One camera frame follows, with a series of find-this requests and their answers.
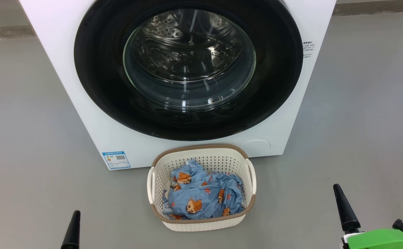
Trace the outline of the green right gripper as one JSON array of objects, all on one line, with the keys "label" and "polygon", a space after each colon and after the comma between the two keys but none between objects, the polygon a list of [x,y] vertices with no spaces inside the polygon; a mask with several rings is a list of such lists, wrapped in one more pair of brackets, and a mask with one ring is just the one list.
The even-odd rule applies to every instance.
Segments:
[{"label": "green right gripper", "polygon": [[403,232],[394,229],[380,229],[359,232],[360,222],[339,184],[333,185],[333,192],[339,211],[341,228],[346,234],[342,238],[343,249],[403,249]]}]

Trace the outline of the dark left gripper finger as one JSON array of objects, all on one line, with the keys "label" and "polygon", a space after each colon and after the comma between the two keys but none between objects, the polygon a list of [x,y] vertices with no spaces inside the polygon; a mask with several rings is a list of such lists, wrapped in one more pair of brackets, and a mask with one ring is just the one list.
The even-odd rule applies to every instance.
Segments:
[{"label": "dark left gripper finger", "polygon": [[80,247],[80,230],[81,230],[81,212],[74,211],[61,249],[79,249]]}]

